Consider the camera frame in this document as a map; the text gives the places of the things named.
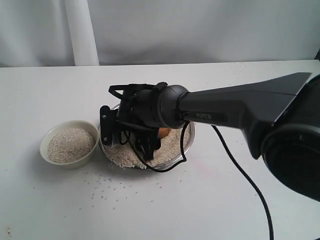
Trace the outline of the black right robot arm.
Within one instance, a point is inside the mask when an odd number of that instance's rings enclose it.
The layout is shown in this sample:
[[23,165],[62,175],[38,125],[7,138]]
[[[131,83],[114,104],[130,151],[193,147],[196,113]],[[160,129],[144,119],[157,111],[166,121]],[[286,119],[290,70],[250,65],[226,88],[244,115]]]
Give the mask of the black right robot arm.
[[296,72],[231,87],[190,92],[160,82],[116,85],[118,119],[131,128],[178,129],[186,122],[241,130],[286,187],[320,199],[320,78]]

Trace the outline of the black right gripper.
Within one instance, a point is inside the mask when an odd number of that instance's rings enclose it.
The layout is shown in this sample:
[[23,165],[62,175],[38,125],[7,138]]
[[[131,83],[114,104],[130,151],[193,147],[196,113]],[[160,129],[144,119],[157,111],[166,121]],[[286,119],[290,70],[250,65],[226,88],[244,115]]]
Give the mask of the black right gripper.
[[161,91],[160,88],[115,91],[120,99],[118,119],[132,128],[141,129],[134,133],[135,148],[142,153],[144,161],[153,160],[154,152],[161,148],[159,130],[153,129],[163,126],[158,110]]

